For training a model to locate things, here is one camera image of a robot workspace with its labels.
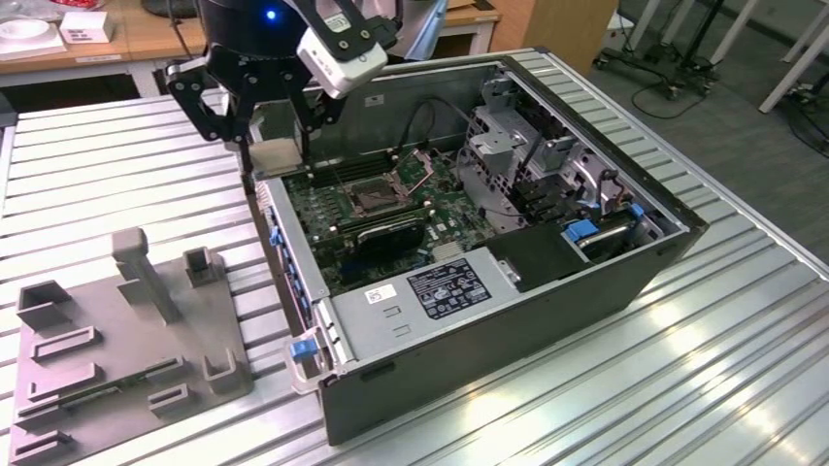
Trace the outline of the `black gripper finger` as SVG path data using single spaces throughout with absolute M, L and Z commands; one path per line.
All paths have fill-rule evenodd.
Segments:
M 219 115 L 205 103 L 205 78 L 211 77 L 207 58 L 174 60 L 166 68 L 167 89 L 202 138 L 222 141 L 226 149 L 238 155 L 241 183 L 246 194 L 254 193 L 253 162 L 247 138 L 254 107 L 258 78 L 243 74 L 241 85 L 229 90 L 226 113 Z
M 322 91 L 314 103 L 310 104 L 305 94 L 305 87 L 310 81 L 311 73 L 309 71 L 299 69 L 281 71 L 281 83 L 299 128 L 299 152 L 303 162 L 310 161 L 311 134 L 326 124 L 338 122 L 346 103 L 346 98 L 331 98 Z

